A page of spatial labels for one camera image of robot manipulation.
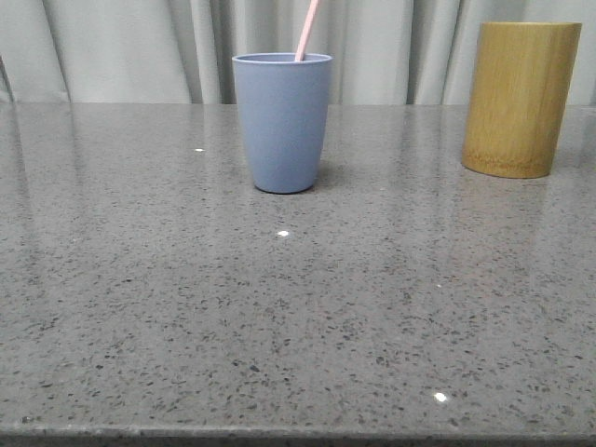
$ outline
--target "straw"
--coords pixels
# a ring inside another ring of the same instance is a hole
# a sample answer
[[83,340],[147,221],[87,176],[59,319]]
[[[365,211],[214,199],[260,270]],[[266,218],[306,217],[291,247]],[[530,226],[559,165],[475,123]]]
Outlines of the straw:
[[313,27],[313,21],[315,20],[315,14],[317,13],[318,0],[310,0],[310,6],[306,13],[305,26],[300,34],[300,42],[298,43],[298,49],[296,49],[296,57],[294,61],[299,62],[305,58],[306,44],[308,44],[308,38],[310,37],[310,30]]

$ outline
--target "plastic cup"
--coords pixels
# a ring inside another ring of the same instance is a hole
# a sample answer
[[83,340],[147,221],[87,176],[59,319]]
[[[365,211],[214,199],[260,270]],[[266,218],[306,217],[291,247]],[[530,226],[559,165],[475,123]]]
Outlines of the plastic cup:
[[235,56],[234,80],[242,139],[257,188],[298,193],[317,179],[332,57],[294,53]]

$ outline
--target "white curtain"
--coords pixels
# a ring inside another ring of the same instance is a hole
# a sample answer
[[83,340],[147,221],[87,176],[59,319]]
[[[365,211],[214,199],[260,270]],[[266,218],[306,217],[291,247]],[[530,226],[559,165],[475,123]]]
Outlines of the white curtain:
[[[308,0],[0,0],[0,102],[233,102],[234,54],[293,51]],[[596,0],[323,0],[332,102],[465,104],[483,21],[583,23],[570,104],[596,104]]]

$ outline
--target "yellow container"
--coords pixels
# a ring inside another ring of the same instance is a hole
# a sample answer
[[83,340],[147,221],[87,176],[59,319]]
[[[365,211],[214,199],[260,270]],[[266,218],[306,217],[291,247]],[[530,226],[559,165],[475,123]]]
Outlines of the yellow container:
[[549,175],[581,23],[481,25],[465,167],[509,178]]

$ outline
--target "gray countertop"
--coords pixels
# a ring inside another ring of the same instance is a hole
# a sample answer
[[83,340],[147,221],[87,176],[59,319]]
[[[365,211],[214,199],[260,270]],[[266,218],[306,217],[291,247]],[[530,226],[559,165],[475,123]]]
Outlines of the gray countertop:
[[0,440],[596,441],[596,108],[535,180],[466,113],[331,107],[277,196],[235,106],[0,105]]

